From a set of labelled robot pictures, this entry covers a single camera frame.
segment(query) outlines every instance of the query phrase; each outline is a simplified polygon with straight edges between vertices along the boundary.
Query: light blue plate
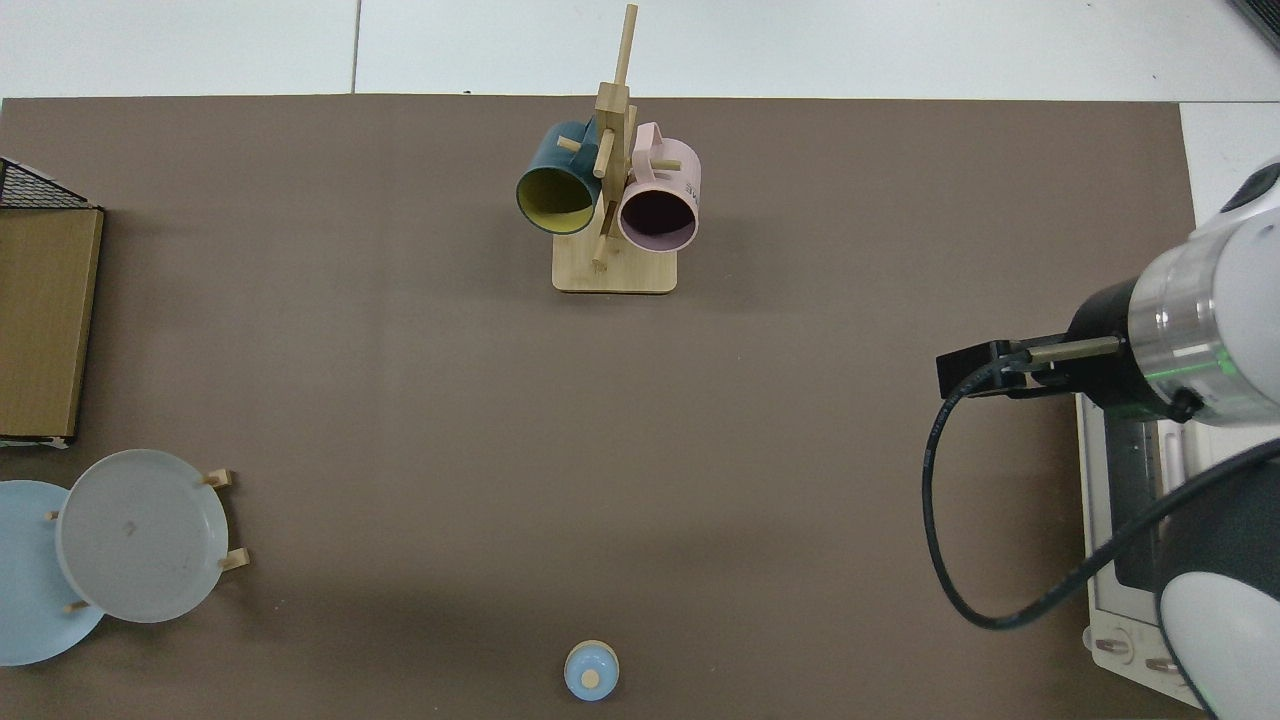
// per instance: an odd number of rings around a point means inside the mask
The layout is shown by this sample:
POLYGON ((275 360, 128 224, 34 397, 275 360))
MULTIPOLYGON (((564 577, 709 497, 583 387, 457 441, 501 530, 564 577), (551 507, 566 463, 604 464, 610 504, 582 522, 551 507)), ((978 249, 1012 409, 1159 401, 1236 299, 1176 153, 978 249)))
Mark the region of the light blue plate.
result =
POLYGON ((79 601, 58 564, 58 523, 67 489, 35 480, 0 482, 0 666, 49 660, 84 639, 102 611, 64 612, 79 601))

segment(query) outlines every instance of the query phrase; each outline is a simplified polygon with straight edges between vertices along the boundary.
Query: pink mug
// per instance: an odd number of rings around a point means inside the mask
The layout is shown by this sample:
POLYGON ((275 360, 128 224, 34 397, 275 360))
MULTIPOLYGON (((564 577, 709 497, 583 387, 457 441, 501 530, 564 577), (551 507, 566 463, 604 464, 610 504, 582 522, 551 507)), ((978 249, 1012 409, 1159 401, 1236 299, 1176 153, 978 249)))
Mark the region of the pink mug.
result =
POLYGON ((618 227, 641 250, 675 252, 698 234, 703 165, 694 149, 662 137, 658 123, 636 127, 631 151, 635 179, 622 192, 618 227))

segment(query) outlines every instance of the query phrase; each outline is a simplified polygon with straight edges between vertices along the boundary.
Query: green light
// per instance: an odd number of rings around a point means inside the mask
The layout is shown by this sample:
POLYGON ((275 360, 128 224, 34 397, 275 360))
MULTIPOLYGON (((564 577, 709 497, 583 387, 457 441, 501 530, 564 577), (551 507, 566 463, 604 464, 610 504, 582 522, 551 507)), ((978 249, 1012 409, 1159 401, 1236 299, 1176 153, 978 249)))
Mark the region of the green light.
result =
POLYGON ((1222 372, 1224 375, 1239 375, 1240 374, 1239 368, 1236 368, 1235 363, 1231 360, 1231 354, 1229 354, 1225 347, 1220 348, 1216 352, 1216 355, 1217 355, 1217 360, 1215 360, 1213 363, 1199 363, 1197 365, 1188 365, 1185 368, 1175 368, 1172 370, 1161 370, 1160 373, 1144 374, 1143 377, 1147 378, 1148 382, 1151 382, 1151 380, 1164 380, 1164 379, 1174 378, 1174 377, 1178 377, 1178 375, 1181 375, 1181 374, 1185 374, 1185 373, 1196 373, 1196 372, 1199 372, 1199 370, 1207 370, 1210 368, 1217 368, 1219 370, 1222 372))

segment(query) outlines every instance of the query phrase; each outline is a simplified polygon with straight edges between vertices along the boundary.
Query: mug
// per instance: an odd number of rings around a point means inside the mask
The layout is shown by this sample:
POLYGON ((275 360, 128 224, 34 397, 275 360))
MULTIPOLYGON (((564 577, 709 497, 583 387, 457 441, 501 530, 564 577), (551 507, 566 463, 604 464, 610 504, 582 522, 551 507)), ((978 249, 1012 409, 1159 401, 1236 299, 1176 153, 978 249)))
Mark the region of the mug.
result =
POLYGON ((516 204, 525 218, 554 234, 585 228, 600 197, 600 179, 591 174, 598 151, 595 119, 552 126, 516 183, 516 204))
POLYGON ((703 182, 703 165, 694 149, 663 138, 658 123, 644 123, 636 127, 631 170, 635 181, 618 204, 622 237, 652 252, 675 252, 692 242, 703 182))

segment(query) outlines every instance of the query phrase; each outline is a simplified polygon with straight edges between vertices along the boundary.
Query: mug handle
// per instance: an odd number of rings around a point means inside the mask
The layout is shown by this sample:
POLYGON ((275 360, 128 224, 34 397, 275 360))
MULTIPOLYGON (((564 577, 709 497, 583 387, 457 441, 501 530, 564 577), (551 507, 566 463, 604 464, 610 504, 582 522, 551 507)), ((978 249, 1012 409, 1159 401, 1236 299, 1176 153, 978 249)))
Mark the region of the mug handle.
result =
POLYGON ((631 151, 631 170, 636 182, 654 182, 653 151, 662 145, 662 131, 658 123, 644 123, 636 128, 636 146, 631 151))

